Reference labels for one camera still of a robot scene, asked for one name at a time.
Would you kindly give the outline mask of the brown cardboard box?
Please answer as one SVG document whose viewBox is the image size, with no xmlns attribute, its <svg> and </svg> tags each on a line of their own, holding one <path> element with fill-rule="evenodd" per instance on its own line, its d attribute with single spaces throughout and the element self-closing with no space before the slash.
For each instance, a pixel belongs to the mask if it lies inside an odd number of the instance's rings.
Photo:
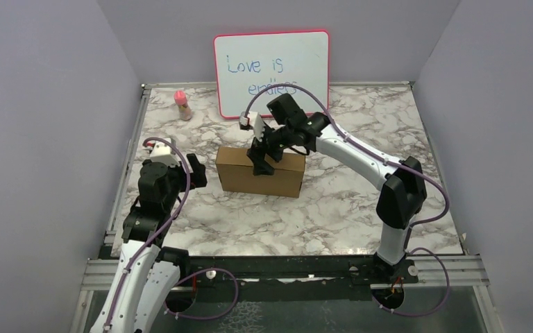
<svg viewBox="0 0 533 333">
<path fill-rule="evenodd" d="M 269 196 L 298 198 L 305 172 L 305 157 L 284 153 L 282 160 L 265 157 L 274 168 L 272 176 L 255 176 L 253 164 L 245 148 L 221 146 L 215 160 L 217 173 L 224 191 Z"/>
</svg>

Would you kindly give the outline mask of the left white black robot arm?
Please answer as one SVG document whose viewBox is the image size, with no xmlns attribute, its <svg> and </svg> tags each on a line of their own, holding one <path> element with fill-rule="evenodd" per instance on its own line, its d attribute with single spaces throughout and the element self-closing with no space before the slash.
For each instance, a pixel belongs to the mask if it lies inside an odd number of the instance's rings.
<svg viewBox="0 0 533 333">
<path fill-rule="evenodd" d="M 139 171 L 139 194 L 123 223 L 119 263 L 91 332 L 150 332 L 169 291 L 190 276 L 187 250 L 164 247 L 186 190 L 205 187 L 205 165 L 189 153 L 186 164 L 154 157 Z"/>
</svg>

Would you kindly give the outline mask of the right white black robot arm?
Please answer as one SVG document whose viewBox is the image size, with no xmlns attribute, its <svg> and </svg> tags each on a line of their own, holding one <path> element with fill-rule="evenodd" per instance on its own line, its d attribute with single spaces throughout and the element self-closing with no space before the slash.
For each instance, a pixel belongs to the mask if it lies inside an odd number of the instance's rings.
<svg viewBox="0 0 533 333">
<path fill-rule="evenodd" d="M 413 157 L 401 160 L 368 147 L 338 126 L 328 111 L 307 115 L 290 94 L 276 97 L 267 107 L 279 125 L 276 129 L 250 110 L 239 117 L 240 129 L 253 131 L 246 155 L 254 176 L 272 176 L 274 168 L 266 158 L 280 162 L 286 148 L 302 146 L 308 153 L 341 162 L 368 180 L 380 192 L 375 211 L 383 222 L 380 246 L 373 256 L 373 274 L 381 282 L 392 281 L 406 267 L 407 229 L 428 196 L 421 163 Z"/>
</svg>

